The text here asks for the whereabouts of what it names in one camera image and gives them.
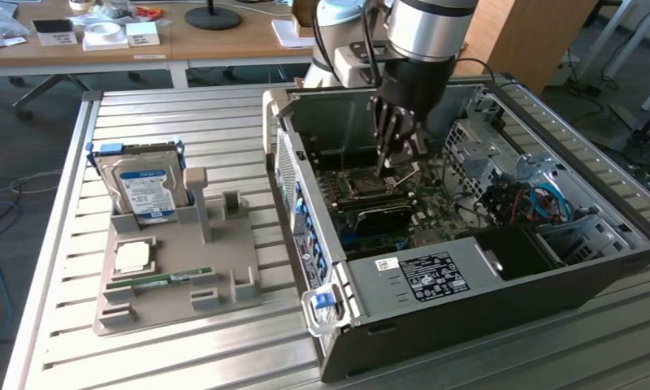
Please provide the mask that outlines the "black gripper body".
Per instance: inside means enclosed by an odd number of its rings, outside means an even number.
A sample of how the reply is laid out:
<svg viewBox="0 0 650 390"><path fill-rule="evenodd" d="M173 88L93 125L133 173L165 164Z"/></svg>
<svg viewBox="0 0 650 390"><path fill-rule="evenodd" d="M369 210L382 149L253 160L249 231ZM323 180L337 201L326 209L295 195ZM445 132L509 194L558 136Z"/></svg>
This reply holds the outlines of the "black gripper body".
<svg viewBox="0 0 650 390"><path fill-rule="evenodd" d="M439 62L422 62L410 58L386 63L378 96L390 104L426 118L438 104L450 76L455 57Z"/></svg>

